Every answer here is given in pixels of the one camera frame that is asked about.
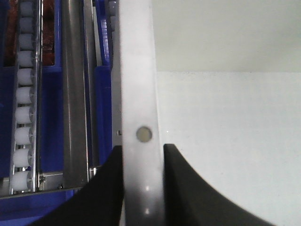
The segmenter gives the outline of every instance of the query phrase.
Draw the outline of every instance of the metal rod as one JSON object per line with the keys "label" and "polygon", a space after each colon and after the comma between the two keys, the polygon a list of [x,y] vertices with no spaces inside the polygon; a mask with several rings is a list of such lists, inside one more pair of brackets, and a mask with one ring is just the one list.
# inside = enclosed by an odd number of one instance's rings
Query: metal rod
{"label": "metal rod", "polygon": [[83,186],[88,171],[88,121],[82,3],[64,0],[62,12],[64,187]]}
{"label": "metal rod", "polygon": [[95,52],[95,36],[94,36],[94,17],[92,0],[83,1],[84,4],[84,34],[86,44],[86,67],[87,79],[89,87],[89,114],[90,114],[90,129],[91,129],[91,152],[92,165],[99,164],[98,154],[98,137],[96,123],[96,102],[95,102],[95,87],[94,87],[94,69],[96,68],[96,52]]}
{"label": "metal rod", "polygon": [[165,225],[151,0],[119,1],[126,225]]}

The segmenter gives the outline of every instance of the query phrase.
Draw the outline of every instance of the circular hole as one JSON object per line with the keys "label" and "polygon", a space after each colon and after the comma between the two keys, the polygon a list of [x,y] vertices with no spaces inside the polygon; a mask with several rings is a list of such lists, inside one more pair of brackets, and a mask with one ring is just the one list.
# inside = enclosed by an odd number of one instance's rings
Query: circular hole
{"label": "circular hole", "polygon": [[149,142],[152,138],[151,130],[148,127],[142,126],[137,130],[137,138],[141,142]]}

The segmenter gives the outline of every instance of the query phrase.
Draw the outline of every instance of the white plastic roller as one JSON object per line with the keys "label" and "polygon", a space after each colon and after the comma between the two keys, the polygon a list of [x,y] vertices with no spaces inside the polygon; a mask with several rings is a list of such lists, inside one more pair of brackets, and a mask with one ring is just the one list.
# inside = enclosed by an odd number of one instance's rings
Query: white plastic roller
{"label": "white plastic roller", "polygon": [[17,107],[15,112],[16,122],[18,124],[31,123],[31,108]]}
{"label": "white plastic roller", "polygon": [[19,87],[16,92],[16,99],[18,104],[32,103],[32,89],[30,87]]}
{"label": "white plastic roller", "polygon": [[111,16],[110,19],[111,19],[111,28],[112,28],[112,31],[114,31],[115,24],[116,24],[116,16]]}
{"label": "white plastic roller", "polygon": [[21,33],[32,34],[33,33],[33,18],[21,17],[20,18],[20,31]]}
{"label": "white plastic roller", "polygon": [[20,67],[33,67],[33,52],[20,51],[18,52],[18,63]]}
{"label": "white plastic roller", "polygon": [[21,16],[33,17],[33,3],[30,1],[21,2],[20,11]]}
{"label": "white plastic roller", "polygon": [[11,185],[14,191],[24,191],[30,189],[31,172],[21,171],[13,174]]}
{"label": "white plastic roller", "polygon": [[32,76],[33,76],[33,69],[31,68],[21,68],[18,70],[18,83],[20,85],[32,85]]}
{"label": "white plastic roller", "polygon": [[17,145],[29,145],[31,143],[30,127],[19,127],[15,130]]}
{"label": "white plastic roller", "polygon": [[33,35],[32,34],[20,34],[19,46],[22,50],[34,50],[33,47]]}
{"label": "white plastic roller", "polygon": [[17,149],[13,156],[15,167],[28,167],[32,164],[32,152],[28,148]]}

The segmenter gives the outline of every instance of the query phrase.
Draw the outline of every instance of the blue metal frame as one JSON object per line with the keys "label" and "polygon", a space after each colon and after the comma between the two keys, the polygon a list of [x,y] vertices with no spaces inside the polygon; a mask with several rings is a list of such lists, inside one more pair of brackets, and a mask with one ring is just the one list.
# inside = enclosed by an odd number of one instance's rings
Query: blue metal frame
{"label": "blue metal frame", "polygon": [[[43,67],[42,148],[43,172],[63,170],[63,91],[61,68],[60,2],[55,0],[55,64]],[[4,34],[8,0],[0,0],[0,33]],[[103,66],[95,69],[97,130],[100,163],[112,148],[111,141],[111,66],[107,17],[103,0],[96,0],[100,51]],[[9,175],[14,68],[0,64],[0,177]],[[74,191],[33,194],[0,200],[0,225],[23,226],[49,213],[74,195]]]}

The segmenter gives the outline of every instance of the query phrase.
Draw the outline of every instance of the black plastic part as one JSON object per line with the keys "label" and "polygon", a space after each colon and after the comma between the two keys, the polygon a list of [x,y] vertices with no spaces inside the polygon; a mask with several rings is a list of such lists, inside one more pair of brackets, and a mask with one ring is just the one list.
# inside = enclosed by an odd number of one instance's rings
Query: black plastic part
{"label": "black plastic part", "polygon": [[122,148],[71,199],[31,226],[118,226],[123,200]]}
{"label": "black plastic part", "polygon": [[[175,145],[164,145],[168,226],[272,226],[214,190]],[[118,226],[124,196],[122,147],[69,201],[31,226]]]}
{"label": "black plastic part", "polygon": [[173,144],[164,145],[169,226],[271,226],[214,190]]}

